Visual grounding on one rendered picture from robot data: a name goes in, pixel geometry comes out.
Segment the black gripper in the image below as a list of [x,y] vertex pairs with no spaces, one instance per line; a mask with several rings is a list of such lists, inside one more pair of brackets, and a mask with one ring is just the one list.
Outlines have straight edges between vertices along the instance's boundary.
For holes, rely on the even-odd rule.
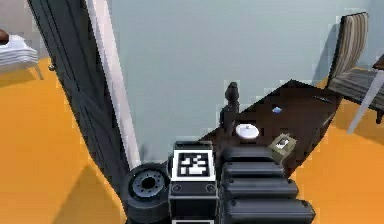
[[123,179],[120,199],[127,216],[125,224],[170,224],[169,177],[160,163],[145,163]]

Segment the white plate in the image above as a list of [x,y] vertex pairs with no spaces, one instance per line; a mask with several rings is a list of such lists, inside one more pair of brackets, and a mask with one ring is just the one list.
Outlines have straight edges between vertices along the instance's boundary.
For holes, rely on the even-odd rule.
[[259,136],[259,130],[253,124],[238,124],[236,134],[242,139],[255,139]]

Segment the dark brown cabinet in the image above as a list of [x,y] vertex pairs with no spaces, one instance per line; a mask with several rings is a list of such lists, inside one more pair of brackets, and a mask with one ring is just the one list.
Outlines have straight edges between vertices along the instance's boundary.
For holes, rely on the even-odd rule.
[[[332,103],[322,102],[313,96],[327,98]],[[289,134],[297,140],[293,151],[282,161],[286,175],[290,176],[321,141],[341,100],[342,96],[332,90],[290,80],[235,117],[235,126],[245,123],[258,128],[256,139],[241,139],[236,132],[225,135],[217,127],[201,140],[211,141],[217,156],[220,156],[226,146],[267,147],[280,134]],[[280,107],[282,111],[273,113],[274,107]]]

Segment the striped dark chair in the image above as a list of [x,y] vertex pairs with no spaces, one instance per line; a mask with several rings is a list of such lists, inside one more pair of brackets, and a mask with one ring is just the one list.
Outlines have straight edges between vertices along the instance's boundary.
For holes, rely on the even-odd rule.
[[379,72],[376,69],[361,69],[357,62],[366,46],[369,15],[359,12],[341,17],[337,43],[326,87],[341,94],[345,99],[361,104],[373,86],[378,92],[368,108],[377,112],[376,123],[384,118],[384,82],[374,83]]

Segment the black statue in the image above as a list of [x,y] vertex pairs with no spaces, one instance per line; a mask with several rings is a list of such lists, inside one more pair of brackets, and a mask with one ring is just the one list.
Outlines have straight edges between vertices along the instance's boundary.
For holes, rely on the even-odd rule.
[[231,82],[228,85],[225,98],[227,104],[221,109],[219,121],[224,132],[230,133],[233,128],[234,118],[239,113],[239,91],[236,82]]

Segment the dark grey room door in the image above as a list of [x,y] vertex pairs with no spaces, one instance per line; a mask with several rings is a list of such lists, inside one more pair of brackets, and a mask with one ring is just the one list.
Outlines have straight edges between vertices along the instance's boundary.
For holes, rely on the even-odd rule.
[[27,0],[88,151],[115,192],[129,171],[85,0]]

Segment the beige tissue box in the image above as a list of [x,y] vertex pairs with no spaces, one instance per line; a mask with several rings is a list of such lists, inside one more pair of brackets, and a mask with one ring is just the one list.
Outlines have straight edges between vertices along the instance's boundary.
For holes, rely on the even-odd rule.
[[289,134],[280,134],[268,148],[272,151],[272,157],[276,162],[281,163],[295,148],[297,140]]

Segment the white bed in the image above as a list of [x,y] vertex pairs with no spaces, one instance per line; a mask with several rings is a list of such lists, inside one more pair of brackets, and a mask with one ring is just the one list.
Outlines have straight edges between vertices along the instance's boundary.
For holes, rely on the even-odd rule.
[[38,77],[43,80],[38,62],[38,51],[28,46],[23,37],[0,29],[0,73],[34,68]]

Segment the dark table with white leg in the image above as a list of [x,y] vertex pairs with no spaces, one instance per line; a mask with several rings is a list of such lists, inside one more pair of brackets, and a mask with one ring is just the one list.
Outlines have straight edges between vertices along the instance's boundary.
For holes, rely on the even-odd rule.
[[375,78],[373,79],[372,84],[370,85],[362,103],[360,104],[359,109],[357,110],[355,117],[351,121],[347,133],[352,134],[357,127],[358,123],[362,119],[363,115],[367,111],[369,105],[372,103],[373,99],[381,89],[384,84],[384,54],[375,62],[373,68],[377,71]]

